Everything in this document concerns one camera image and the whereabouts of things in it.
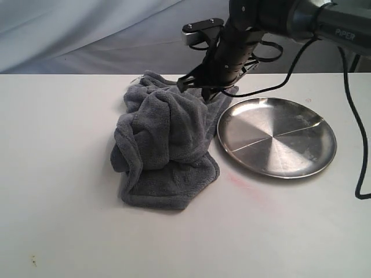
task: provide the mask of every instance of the towel fold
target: towel fold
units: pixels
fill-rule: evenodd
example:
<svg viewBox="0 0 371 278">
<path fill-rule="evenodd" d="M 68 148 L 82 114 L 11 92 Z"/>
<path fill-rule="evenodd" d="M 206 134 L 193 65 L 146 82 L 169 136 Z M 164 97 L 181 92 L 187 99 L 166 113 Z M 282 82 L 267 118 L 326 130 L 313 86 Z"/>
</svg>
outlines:
<svg viewBox="0 0 371 278">
<path fill-rule="evenodd" d="M 235 94 L 238 88 L 232 88 Z M 122 200 L 132 206 L 184 209 L 219 176 L 208 153 L 221 113 L 231 98 L 205 103 L 200 89 L 180 93 L 176 83 L 146 71 L 124 95 L 111 153 L 123 179 Z"/>
</svg>

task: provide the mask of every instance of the crumpled towel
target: crumpled towel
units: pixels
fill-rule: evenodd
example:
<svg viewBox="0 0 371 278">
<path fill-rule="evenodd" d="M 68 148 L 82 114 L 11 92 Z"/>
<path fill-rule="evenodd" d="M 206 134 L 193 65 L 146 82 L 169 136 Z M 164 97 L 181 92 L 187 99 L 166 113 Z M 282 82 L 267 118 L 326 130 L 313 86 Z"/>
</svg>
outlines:
<svg viewBox="0 0 371 278">
<path fill-rule="evenodd" d="M 200 89 L 180 93 L 175 82 L 146 71 L 124 101 L 127 113 L 118 120 L 111 153 L 114 170 L 128 175 L 122 200 L 139 207 L 186 208 L 219 176 L 208 148 L 231 98 L 219 94 L 205 104 Z"/>
</svg>

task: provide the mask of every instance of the white table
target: white table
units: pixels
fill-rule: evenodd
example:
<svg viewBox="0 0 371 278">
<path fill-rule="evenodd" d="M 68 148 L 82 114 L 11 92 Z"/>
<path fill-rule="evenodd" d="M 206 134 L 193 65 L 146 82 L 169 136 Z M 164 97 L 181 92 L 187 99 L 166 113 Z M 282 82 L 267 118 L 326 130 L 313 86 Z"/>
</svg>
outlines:
<svg viewBox="0 0 371 278">
<path fill-rule="evenodd" d="M 249 75 L 239 86 L 243 93 L 284 77 Z M 362 141 L 341 75 L 294 75 L 264 94 L 329 122 L 339 148 L 326 171 L 258 177 L 215 141 L 220 177 L 181 212 L 118 198 L 109 156 L 134 78 L 0 76 L 0 277 L 370 277 L 371 200 L 354 197 Z M 371 74 L 350 81 L 371 134 Z"/>
</svg>

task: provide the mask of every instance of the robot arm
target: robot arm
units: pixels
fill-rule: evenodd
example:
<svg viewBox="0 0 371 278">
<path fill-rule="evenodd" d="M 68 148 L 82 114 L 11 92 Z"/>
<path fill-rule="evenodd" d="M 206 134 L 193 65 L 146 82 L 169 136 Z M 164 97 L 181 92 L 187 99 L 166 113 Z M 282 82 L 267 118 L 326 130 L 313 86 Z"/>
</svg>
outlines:
<svg viewBox="0 0 371 278">
<path fill-rule="evenodd" d="M 202 88 L 204 99 L 227 89 L 247 73 L 246 65 L 266 33 L 296 41 L 329 40 L 358 54 L 371 55 L 371 10 L 330 0 L 230 0 L 224 25 L 211 19 L 183 27 L 187 45 L 206 42 L 201 65 L 178 80 L 178 87 Z"/>
</svg>

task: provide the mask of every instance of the metal plate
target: metal plate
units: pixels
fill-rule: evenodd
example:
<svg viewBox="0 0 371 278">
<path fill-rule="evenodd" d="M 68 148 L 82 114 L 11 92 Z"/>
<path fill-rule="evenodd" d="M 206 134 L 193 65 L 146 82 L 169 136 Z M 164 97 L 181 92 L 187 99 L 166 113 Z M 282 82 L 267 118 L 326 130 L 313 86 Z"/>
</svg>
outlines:
<svg viewBox="0 0 371 278">
<path fill-rule="evenodd" d="M 217 133 L 225 151 L 248 169 L 277 178 L 302 178 L 336 154 L 333 130 L 312 110 L 279 98 L 254 98 L 227 109 Z"/>
</svg>

